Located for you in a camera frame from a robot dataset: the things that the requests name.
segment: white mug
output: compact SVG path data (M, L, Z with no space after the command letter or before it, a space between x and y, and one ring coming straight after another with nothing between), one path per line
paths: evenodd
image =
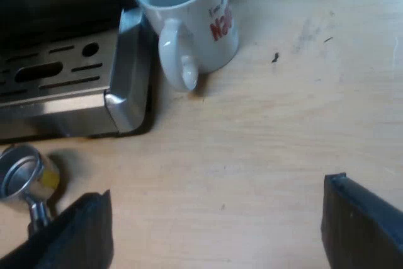
M167 80L195 89L199 74L220 69L235 56L239 36L229 0L138 0L159 35Z

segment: stainless steel panel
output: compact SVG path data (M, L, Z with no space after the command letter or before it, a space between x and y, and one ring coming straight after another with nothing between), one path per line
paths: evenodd
M139 8L122 14L116 69L105 94L106 105L121 134L137 129L143 122L154 38Z
M103 91L0 108L0 140L116 132L115 123L105 107Z

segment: countertop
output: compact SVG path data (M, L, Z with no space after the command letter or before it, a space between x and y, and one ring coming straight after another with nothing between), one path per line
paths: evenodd
M112 268L329 268L326 174L403 209L403 0L231 3L237 55L193 94L159 73L148 133L32 142L67 170L59 211L111 189ZM0 212L4 255L29 217Z

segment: portafilter handle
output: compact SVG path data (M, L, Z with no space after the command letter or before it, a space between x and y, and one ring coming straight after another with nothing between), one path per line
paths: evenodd
M53 162L30 145L11 146L0 155L0 202L16 210L28 207L29 236L51 221L46 203L59 181Z

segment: printed text on mug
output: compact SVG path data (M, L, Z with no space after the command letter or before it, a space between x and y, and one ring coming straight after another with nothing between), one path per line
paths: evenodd
M215 23L210 25L214 40L218 41L223 36L226 36L230 28L232 28L232 11L227 3L224 15L220 18L216 18Z

